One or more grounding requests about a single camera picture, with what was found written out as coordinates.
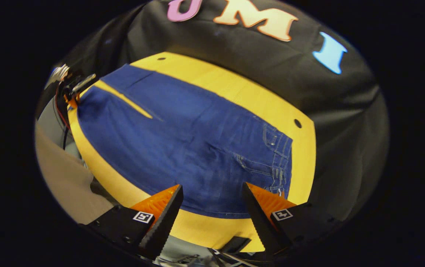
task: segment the yellow surface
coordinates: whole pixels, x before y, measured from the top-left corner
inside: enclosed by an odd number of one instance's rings
[[[301,111],[257,83],[191,57],[163,52],[140,59],[131,65],[157,71],[217,93],[248,109],[289,136],[293,140],[292,179],[287,199],[297,205],[308,200],[314,177],[316,138],[312,120]],[[98,81],[94,85],[114,93],[151,118],[148,113],[106,83]],[[125,207],[131,207],[148,198],[150,195],[123,178],[95,151],[80,129],[77,110],[70,110],[68,114],[77,147],[101,185]],[[295,125],[294,119],[300,121],[302,128]],[[252,240],[242,252],[264,250],[250,219],[212,218],[180,210],[170,234],[184,241],[214,249],[220,249],[237,235]]]

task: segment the blue letter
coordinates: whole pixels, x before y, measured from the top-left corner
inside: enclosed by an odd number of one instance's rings
[[[320,34],[324,37],[323,47],[321,47],[320,52],[313,52],[313,56],[334,73],[341,74],[339,64],[343,58],[343,53],[348,52],[348,50],[333,37],[324,32],[320,32]]]

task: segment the red wire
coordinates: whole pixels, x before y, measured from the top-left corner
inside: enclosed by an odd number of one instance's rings
[[[69,125],[67,124],[67,122],[66,122],[66,120],[64,119],[64,117],[63,117],[63,114],[61,113],[61,111],[59,110],[59,108],[58,108],[58,91],[59,91],[59,85],[58,85],[58,87],[56,88],[56,96],[55,96],[55,106],[56,106],[56,110],[58,111],[58,114],[59,114],[59,116],[61,117],[61,119],[63,120],[63,122],[65,123],[65,125],[66,125],[66,127],[69,129],[69,131],[70,131],[70,127],[69,127]]]

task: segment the blue denim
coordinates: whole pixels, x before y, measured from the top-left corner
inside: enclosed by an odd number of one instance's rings
[[[124,65],[101,78],[120,98],[90,88],[80,127],[119,174],[153,195],[182,184],[182,209],[216,218],[250,218],[243,182],[289,193],[292,140],[250,111],[173,77]]]

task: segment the letter m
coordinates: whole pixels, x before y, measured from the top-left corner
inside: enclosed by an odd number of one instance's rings
[[[263,34],[274,37],[282,41],[290,41],[290,26],[294,20],[299,20],[283,10],[267,9],[259,11],[249,0],[226,0],[228,3],[219,17],[214,18],[214,22],[224,25],[236,25],[240,15],[245,27],[252,27],[265,20],[265,24],[257,27]]]

